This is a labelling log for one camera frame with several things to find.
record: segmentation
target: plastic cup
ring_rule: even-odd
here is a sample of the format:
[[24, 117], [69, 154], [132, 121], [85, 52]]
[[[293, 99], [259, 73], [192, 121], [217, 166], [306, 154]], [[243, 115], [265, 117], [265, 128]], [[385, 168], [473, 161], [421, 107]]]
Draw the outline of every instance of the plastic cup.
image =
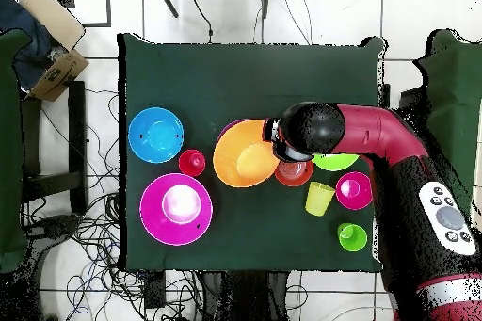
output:
[[353, 223], [343, 223], [338, 226], [338, 240], [348, 252], [357, 252], [364, 248], [368, 236], [363, 227]]
[[329, 185], [311, 182], [305, 204], [306, 211], [313, 216], [323, 216], [334, 194], [335, 189]]
[[179, 157], [179, 170], [188, 176], [199, 176], [205, 167], [204, 155], [198, 150], [184, 151]]

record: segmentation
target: table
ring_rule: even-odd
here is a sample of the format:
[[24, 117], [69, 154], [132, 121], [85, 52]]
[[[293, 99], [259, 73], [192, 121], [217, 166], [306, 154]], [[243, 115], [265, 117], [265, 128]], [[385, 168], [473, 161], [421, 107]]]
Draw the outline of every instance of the table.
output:
[[[308, 185], [289, 188], [274, 177], [235, 189], [214, 173], [219, 132], [232, 120], [278, 116], [301, 101], [377, 105], [377, 60], [381, 39], [363, 47], [257, 44], [149, 44], [119, 35], [121, 251], [129, 270], [325, 270], [379, 271], [367, 246], [349, 253], [336, 238], [345, 221], [361, 224], [372, 240], [373, 206], [344, 209], [336, 199], [323, 217], [304, 209]], [[156, 177], [177, 172], [178, 156], [165, 164], [142, 162], [127, 144], [132, 118], [161, 106], [185, 128], [184, 149], [206, 156], [200, 182], [211, 195], [213, 221], [193, 244], [170, 247], [152, 239], [138, 206]], [[350, 170], [367, 172], [362, 160]], [[316, 169], [312, 180], [335, 185], [344, 173]]]

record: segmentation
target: white tile floor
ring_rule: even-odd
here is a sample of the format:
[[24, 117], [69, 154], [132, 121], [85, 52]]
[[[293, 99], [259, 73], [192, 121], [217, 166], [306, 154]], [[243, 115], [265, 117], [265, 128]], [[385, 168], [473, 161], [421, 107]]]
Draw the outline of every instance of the white tile floor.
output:
[[[78, 0], [79, 3], [96, 0]], [[79, 77], [86, 82], [88, 91], [88, 169], [90, 184], [95, 174], [106, 172], [104, 162], [97, 154], [105, 155], [119, 137], [115, 117], [119, 115], [118, 98], [111, 92], [117, 90], [118, 54], [116, 34], [136, 33], [146, 40], [158, 43], [204, 43], [208, 41], [207, 24], [198, 13], [193, 0], [171, 0], [180, 16], [171, 16], [163, 0], [111, 0], [111, 27], [87, 28], [86, 35], [76, 49], [90, 64]], [[287, 0], [300, 29], [310, 36], [310, 23], [303, 0]], [[214, 30], [213, 42], [252, 42], [256, 14], [260, 0], [198, 0], [205, 16]], [[392, 85], [391, 106], [398, 106], [401, 91], [421, 85], [422, 76], [411, 60], [422, 56], [426, 39], [435, 29], [451, 27], [466, 40], [482, 38], [482, 1], [480, 0], [306, 0], [311, 12], [313, 43], [357, 45], [366, 37], [379, 36], [389, 44], [385, 56], [384, 83]], [[258, 24], [255, 41], [261, 42]], [[291, 19], [285, 0], [270, 0], [265, 20], [265, 43], [294, 42], [305, 40]], [[56, 127], [68, 133], [67, 98], [64, 93], [54, 103], [43, 103], [43, 109]], [[67, 143], [43, 117], [41, 122], [40, 158], [45, 174], [67, 169]], [[119, 151], [114, 144], [107, 162], [119, 165]], [[104, 192], [117, 191], [114, 177], [103, 179]], [[89, 190], [89, 199], [102, 194], [99, 185]], [[70, 211], [68, 194], [49, 197], [41, 210], [45, 216]], [[92, 212], [100, 214], [99, 208]], [[46, 313], [55, 313], [63, 320], [72, 311], [68, 299], [68, 281], [88, 268], [89, 259], [82, 248], [70, 241], [52, 249], [45, 262], [41, 288]], [[168, 273], [169, 281], [177, 280], [175, 272]], [[299, 275], [293, 272], [289, 285], [298, 283]], [[302, 284], [308, 291], [306, 304], [301, 309], [290, 310], [292, 321], [391, 321], [392, 312], [388, 296], [384, 293], [379, 275], [362, 273], [304, 272]], [[87, 292], [91, 311], [75, 313], [71, 321], [91, 321], [90, 314], [99, 312], [97, 321], [141, 321], [129, 302], [120, 297], [109, 299], [109, 293], [99, 290]], [[69, 284], [71, 291], [78, 287], [78, 279]], [[179, 294], [181, 283], [171, 285], [170, 295]], [[287, 294], [287, 307], [295, 307], [305, 299], [304, 293], [291, 288]], [[159, 319], [164, 311], [159, 311]], [[192, 305], [185, 315], [193, 313]]]

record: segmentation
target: pink bowl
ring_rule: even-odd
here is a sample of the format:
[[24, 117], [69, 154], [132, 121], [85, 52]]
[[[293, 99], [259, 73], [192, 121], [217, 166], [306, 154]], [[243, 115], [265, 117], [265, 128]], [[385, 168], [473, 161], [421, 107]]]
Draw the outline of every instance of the pink bowl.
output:
[[186, 245], [201, 238], [213, 215], [204, 186], [181, 173], [158, 177], [144, 190], [139, 207], [146, 231], [167, 245]]
[[370, 178], [359, 171], [345, 174], [336, 184], [336, 198], [346, 209], [363, 209], [373, 198]]

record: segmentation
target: red cup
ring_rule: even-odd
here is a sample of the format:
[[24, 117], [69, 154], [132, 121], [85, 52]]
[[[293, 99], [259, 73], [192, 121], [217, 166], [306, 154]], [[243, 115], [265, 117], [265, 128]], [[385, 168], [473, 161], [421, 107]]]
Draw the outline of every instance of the red cup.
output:
[[280, 162], [275, 170], [275, 176], [280, 183], [286, 186], [304, 185], [313, 174], [313, 162]]
[[188, 176], [199, 176], [205, 167], [204, 155], [198, 150], [186, 150], [179, 157], [179, 170]]

